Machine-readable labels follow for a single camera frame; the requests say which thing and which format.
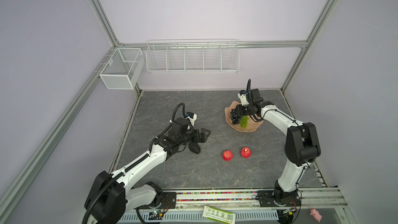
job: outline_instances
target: white wall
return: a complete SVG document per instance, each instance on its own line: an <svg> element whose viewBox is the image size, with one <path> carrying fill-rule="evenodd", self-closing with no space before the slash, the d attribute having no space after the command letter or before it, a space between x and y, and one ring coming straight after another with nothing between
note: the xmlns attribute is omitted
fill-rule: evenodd
<svg viewBox="0 0 398 224"><path fill-rule="evenodd" d="M110 90L99 82L8 224L80 223L95 177L112 163L133 102L133 90Z"/></svg>
<svg viewBox="0 0 398 224"><path fill-rule="evenodd" d="M0 0L0 197L110 48L87 0Z"/></svg>
<svg viewBox="0 0 398 224"><path fill-rule="evenodd" d="M149 73L145 66L138 84L144 90L242 89L251 78L252 88L281 88L299 52L298 47L240 49L237 73Z"/></svg>
<svg viewBox="0 0 398 224"><path fill-rule="evenodd" d="M361 224L396 223L397 0L340 0L287 97Z"/></svg>
<svg viewBox="0 0 398 224"><path fill-rule="evenodd" d="M305 40L326 0L100 0L122 43Z"/></svg>

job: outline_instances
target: metal bracket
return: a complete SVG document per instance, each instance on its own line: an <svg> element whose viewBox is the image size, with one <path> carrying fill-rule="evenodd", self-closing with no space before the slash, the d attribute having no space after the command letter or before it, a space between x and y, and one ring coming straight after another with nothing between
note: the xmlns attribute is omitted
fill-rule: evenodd
<svg viewBox="0 0 398 224"><path fill-rule="evenodd" d="M160 202L160 206L157 208L167 208L167 204L169 204L169 209L176 208L177 201L177 193L176 192L162 192L162 199ZM153 209L153 207L149 207L148 205L144 205L139 207L139 209Z"/></svg>
<svg viewBox="0 0 398 224"><path fill-rule="evenodd" d="M281 207L277 205L273 199L273 190L259 190L257 191L256 200L259 201L260 207ZM292 201L289 201L283 207L299 207L301 206L300 199L291 198Z"/></svg>

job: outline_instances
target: white wire basket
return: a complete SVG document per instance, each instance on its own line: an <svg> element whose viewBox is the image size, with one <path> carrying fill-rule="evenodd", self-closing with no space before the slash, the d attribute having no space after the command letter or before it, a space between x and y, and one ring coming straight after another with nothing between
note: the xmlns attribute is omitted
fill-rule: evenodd
<svg viewBox="0 0 398 224"><path fill-rule="evenodd" d="M118 47L99 75L109 89L134 89L144 63L140 48Z"/></svg>
<svg viewBox="0 0 398 224"><path fill-rule="evenodd" d="M155 43L148 41L147 70L164 72L237 72L239 50L237 40L218 42Z"/></svg>

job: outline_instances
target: green grape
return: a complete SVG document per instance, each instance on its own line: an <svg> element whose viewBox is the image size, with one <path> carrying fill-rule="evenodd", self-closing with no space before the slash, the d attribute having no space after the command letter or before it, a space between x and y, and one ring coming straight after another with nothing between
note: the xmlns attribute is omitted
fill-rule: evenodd
<svg viewBox="0 0 398 224"><path fill-rule="evenodd" d="M248 126L249 117L243 116L240 120L240 127L246 128Z"/></svg>

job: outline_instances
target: beige plate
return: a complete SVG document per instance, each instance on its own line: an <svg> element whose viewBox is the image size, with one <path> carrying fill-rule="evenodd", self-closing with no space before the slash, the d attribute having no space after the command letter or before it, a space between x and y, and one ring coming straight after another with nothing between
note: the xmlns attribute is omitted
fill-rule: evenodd
<svg viewBox="0 0 398 224"><path fill-rule="evenodd" d="M235 109L236 105L240 105L239 102L234 101L232 102L231 106L225 108L225 120L226 122L235 130L238 130L240 132L254 132L257 130L257 128L263 123L261 122L254 122L250 117L248 119L248 125L246 128L243 128L240 126L240 124L232 124L231 120L231 110Z"/></svg>

